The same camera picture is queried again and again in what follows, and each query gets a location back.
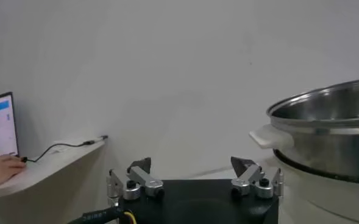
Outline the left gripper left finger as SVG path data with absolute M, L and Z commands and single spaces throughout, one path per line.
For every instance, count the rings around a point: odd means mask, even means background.
M 107 176 L 107 200 L 109 206 L 118 206 L 124 201 L 139 200 L 142 195 L 161 200 L 165 196 L 162 180 L 151 176 L 150 157 L 134 161 L 125 170 L 110 169 Z

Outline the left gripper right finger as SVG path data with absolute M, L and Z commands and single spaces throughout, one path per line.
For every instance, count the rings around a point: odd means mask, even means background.
M 284 176 L 280 168 L 264 170 L 251 159 L 234 156 L 230 161 L 236 174 L 236 178 L 231 180 L 233 198 L 243 198 L 252 192 L 260 199 L 283 196 Z

